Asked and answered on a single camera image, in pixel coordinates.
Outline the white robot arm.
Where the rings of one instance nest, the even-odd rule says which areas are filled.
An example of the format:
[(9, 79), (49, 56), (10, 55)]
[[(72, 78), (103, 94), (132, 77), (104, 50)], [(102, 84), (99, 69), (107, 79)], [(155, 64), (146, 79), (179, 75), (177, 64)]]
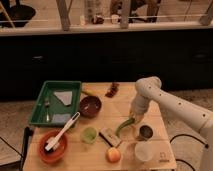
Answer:
[(173, 112), (206, 140), (208, 148), (203, 151), (200, 171), (213, 171), (213, 112), (167, 93), (161, 89), (161, 86), (162, 82), (157, 76), (137, 80), (136, 95), (131, 102), (130, 116), (137, 122), (141, 122), (151, 101)]

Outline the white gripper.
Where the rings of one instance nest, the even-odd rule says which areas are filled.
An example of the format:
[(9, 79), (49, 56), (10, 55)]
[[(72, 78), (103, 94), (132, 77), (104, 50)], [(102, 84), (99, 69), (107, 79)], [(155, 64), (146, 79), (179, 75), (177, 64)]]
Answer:
[(130, 114), (132, 115), (131, 118), (134, 119), (134, 124), (138, 124), (143, 120), (144, 114), (147, 112), (148, 107), (149, 107), (148, 98), (140, 94), (137, 94), (134, 97), (130, 107)]

